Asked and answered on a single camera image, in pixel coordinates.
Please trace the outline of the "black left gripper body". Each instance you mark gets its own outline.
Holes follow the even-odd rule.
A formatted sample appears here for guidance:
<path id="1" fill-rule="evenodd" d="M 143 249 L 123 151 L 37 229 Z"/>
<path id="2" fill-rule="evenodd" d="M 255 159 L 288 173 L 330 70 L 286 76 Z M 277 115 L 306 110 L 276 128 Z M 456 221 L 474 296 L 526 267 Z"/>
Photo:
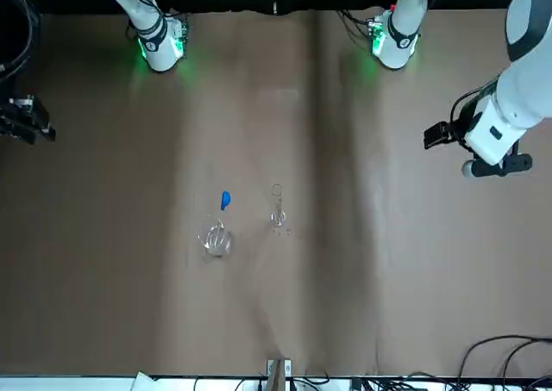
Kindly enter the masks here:
<path id="1" fill-rule="evenodd" d="M 465 140 L 467 133 L 467 125 L 462 121 L 453 121 L 450 123 L 450 136 L 453 142 L 457 142 L 461 147 L 466 150 L 471 148 Z"/>

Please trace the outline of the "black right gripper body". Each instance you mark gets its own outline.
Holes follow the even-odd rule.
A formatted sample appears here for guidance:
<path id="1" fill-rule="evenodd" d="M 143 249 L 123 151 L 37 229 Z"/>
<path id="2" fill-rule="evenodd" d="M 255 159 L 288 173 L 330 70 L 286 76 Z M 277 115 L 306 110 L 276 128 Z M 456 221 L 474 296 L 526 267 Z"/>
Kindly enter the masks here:
<path id="1" fill-rule="evenodd" d="M 33 99 L 8 99 L 1 103 L 1 135 L 35 144 L 37 124 Z"/>

